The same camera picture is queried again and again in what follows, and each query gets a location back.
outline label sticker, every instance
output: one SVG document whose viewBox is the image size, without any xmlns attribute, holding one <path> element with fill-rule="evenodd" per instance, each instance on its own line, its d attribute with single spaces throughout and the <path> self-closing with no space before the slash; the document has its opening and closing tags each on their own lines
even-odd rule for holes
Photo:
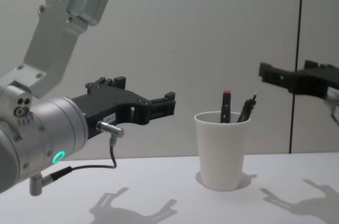
<svg viewBox="0 0 339 224">
<path fill-rule="evenodd" d="M 102 121 L 106 123 L 112 123 L 112 122 L 115 122 L 116 119 L 117 119 L 117 114 L 113 113 L 113 114 L 110 114 L 108 117 L 105 117 L 104 119 L 102 119 Z"/>
</svg>

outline black vertical line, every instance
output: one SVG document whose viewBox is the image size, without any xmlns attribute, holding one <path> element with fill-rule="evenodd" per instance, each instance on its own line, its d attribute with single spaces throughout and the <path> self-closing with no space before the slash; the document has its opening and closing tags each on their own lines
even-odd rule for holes
<svg viewBox="0 0 339 224">
<path fill-rule="evenodd" d="M 298 69 L 298 59 L 299 59 L 299 42 L 300 42 L 301 10 L 302 10 L 302 0 L 299 0 L 299 19 L 298 19 L 298 36 L 297 36 L 297 48 L 296 48 L 295 71 Z M 291 113 L 291 130 L 290 130 L 290 149 L 289 149 L 289 153 L 290 153 L 290 154 L 292 153 L 293 122 L 294 122 L 294 119 L 295 119 L 295 103 L 296 103 L 296 95 L 293 94 L 293 99 L 292 99 L 292 113 Z"/>
</svg>

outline black cable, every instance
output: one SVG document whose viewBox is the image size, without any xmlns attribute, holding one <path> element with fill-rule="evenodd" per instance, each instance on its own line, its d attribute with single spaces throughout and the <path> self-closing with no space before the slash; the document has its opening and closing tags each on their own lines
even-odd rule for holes
<svg viewBox="0 0 339 224">
<path fill-rule="evenodd" d="M 83 168 L 110 168 L 110 169 L 116 169 L 117 168 L 117 161 L 115 160 L 115 156 L 113 153 L 113 147 L 110 147 L 110 154 L 111 159 L 113 161 L 113 166 L 107 166 L 107 165 L 87 165 L 87 166 L 79 166 L 79 167 L 73 167 L 72 170 L 79 170 Z"/>
<path fill-rule="evenodd" d="M 114 152 L 113 152 L 113 146 L 110 146 L 110 154 L 111 159 L 113 161 L 113 166 L 108 165 L 86 165 L 86 166 L 78 166 L 78 167 L 65 167 L 59 171 L 56 171 L 49 176 L 52 177 L 53 182 L 55 182 L 57 179 L 60 179 L 61 177 L 69 174 L 70 172 L 74 170 L 84 169 L 84 168 L 109 168 L 109 169 L 116 169 L 117 168 L 117 161 L 115 160 Z"/>
</svg>

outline silver connector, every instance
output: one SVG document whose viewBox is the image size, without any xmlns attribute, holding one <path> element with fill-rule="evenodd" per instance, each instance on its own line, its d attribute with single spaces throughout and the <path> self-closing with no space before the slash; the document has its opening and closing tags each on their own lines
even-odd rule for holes
<svg viewBox="0 0 339 224">
<path fill-rule="evenodd" d="M 100 121 L 96 124 L 96 129 L 102 132 L 110 133 L 111 135 L 116 136 L 117 138 L 122 138 L 125 131 L 117 126 L 111 125 L 109 123 Z"/>
<path fill-rule="evenodd" d="M 42 193 L 42 175 L 41 173 L 30 178 L 30 194 L 39 196 Z"/>
<path fill-rule="evenodd" d="M 54 180 L 51 175 L 47 175 L 42 178 L 42 186 L 44 187 L 51 184 L 52 182 L 54 182 Z"/>
</svg>

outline black pen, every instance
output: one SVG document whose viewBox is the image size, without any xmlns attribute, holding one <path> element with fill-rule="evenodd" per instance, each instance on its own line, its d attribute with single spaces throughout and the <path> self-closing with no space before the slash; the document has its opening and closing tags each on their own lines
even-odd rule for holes
<svg viewBox="0 0 339 224">
<path fill-rule="evenodd" d="M 253 98 L 245 101 L 242 112 L 240 113 L 240 116 L 238 118 L 238 122 L 245 122 L 249 119 L 249 116 L 251 115 L 252 110 L 256 104 L 255 99 L 256 99 L 256 94 L 254 94 Z"/>
<path fill-rule="evenodd" d="M 222 106 L 220 114 L 220 123 L 230 123 L 231 116 L 231 91 L 224 91 L 222 95 Z"/>
</svg>

